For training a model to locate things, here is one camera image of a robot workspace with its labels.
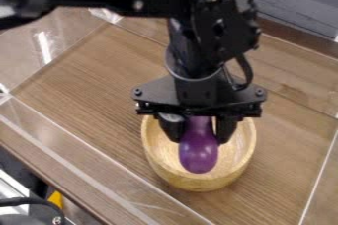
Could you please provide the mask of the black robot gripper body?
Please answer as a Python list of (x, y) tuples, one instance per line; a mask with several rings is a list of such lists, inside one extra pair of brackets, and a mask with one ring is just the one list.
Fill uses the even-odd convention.
[(267, 90), (250, 84), (238, 87), (223, 69), (208, 77), (187, 79), (174, 74), (136, 86), (131, 92), (138, 114), (186, 116), (259, 117)]

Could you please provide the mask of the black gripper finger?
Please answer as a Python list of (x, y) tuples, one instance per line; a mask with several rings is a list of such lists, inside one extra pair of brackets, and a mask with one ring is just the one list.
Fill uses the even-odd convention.
[(226, 144), (238, 128), (238, 118), (235, 116), (215, 116), (214, 117), (214, 133), (218, 144)]
[(179, 143), (186, 130), (187, 117), (179, 114), (159, 112), (156, 120), (168, 140)]

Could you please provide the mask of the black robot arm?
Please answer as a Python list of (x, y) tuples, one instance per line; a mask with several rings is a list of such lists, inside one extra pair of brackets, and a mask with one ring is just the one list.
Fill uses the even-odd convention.
[(194, 116), (216, 120), (226, 143), (239, 122), (262, 114), (266, 91), (246, 58), (259, 46), (258, 6), (238, 0), (0, 0), (0, 30), (23, 26), (59, 7), (104, 8), (124, 17), (168, 22), (168, 76), (135, 87), (136, 111), (178, 141)]

